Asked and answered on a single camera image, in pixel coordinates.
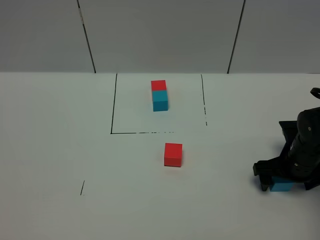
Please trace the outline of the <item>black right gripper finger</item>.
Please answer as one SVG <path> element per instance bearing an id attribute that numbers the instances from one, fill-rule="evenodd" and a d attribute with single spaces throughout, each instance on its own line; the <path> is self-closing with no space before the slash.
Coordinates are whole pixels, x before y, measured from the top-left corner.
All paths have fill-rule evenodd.
<path id="1" fill-rule="evenodd" d="M 270 175 L 259 175 L 260 187 L 263 192 L 273 185 L 273 180 Z"/>
<path id="2" fill-rule="evenodd" d="M 311 180 L 304 182 L 304 187 L 306 190 L 311 190 L 311 189 L 318 187 L 318 186 L 320 186 L 320 177 L 316 177 L 316 178 L 313 178 Z"/>

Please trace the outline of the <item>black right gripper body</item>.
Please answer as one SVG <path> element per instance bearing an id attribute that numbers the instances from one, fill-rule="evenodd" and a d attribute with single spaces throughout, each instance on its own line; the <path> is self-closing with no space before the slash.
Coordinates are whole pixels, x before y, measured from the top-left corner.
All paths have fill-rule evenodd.
<path id="1" fill-rule="evenodd" d="M 291 181 L 320 179 L 320 109 L 307 109 L 297 120 L 280 121 L 285 138 L 280 156 L 253 165 L 255 176 L 271 176 Z"/>

